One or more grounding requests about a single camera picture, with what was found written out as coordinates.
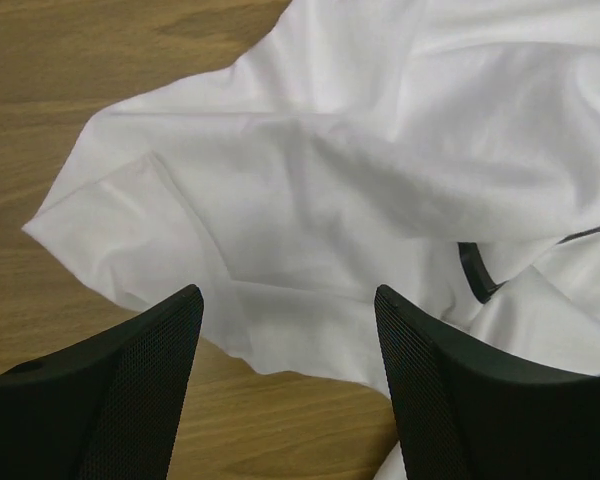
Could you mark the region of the white t-shirt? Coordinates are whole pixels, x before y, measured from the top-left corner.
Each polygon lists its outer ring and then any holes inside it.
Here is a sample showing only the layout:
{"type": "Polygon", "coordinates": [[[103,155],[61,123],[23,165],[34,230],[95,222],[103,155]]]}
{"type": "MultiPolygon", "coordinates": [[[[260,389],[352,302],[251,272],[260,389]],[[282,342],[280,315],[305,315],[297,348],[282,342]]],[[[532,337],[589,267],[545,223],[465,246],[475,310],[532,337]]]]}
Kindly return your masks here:
{"type": "Polygon", "coordinates": [[[295,1],[95,114],[25,231],[126,309],[198,285],[261,374],[386,392],[381,284],[600,374],[600,1],[295,1]]]}

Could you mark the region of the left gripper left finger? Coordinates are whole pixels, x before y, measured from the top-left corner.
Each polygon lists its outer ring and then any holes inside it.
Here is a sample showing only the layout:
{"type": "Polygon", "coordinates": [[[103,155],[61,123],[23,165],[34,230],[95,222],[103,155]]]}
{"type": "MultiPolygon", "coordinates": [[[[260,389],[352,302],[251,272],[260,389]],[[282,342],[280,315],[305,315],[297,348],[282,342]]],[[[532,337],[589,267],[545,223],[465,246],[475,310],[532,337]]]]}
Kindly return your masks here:
{"type": "Polygon", "coordinates": [[[203,316],[189,285],[0,374],[0,479],[164,479],[203,316]]]}

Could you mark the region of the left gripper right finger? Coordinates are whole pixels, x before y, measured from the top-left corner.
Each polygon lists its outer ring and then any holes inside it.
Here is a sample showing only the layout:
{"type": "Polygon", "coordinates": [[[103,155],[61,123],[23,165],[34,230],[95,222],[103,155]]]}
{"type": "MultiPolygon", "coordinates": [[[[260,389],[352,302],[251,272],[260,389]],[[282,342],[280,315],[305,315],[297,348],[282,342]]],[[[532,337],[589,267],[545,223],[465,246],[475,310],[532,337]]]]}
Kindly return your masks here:
{"type": "Polygon", "coordinates": [[[410,479],[600,479],[600,376],[522,359],[388,286],[374,300],[410,479]]]}

